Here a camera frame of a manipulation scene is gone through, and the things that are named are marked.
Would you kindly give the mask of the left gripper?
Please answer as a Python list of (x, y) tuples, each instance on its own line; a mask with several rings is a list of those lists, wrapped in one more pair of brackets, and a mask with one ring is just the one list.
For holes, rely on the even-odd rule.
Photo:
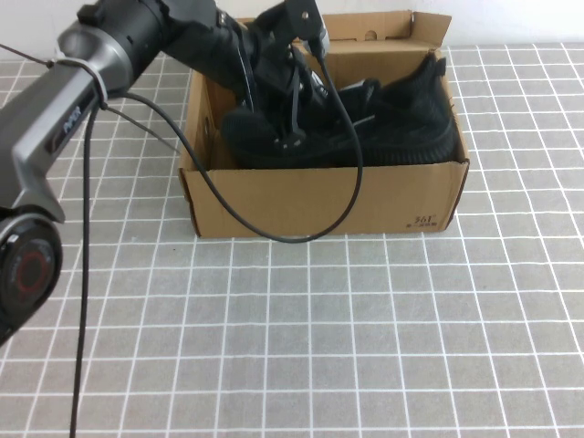
[(297, 151), (308, 130), (328, 108), (329, 92), (294, 42), (315, 57), (326, 54), (329, 37), (315, 4), (278, 4), (258, 16), (249, 30), (257, 45), (252, 62), (256, 95), (236, 110), (236, 139), (276, 151)]

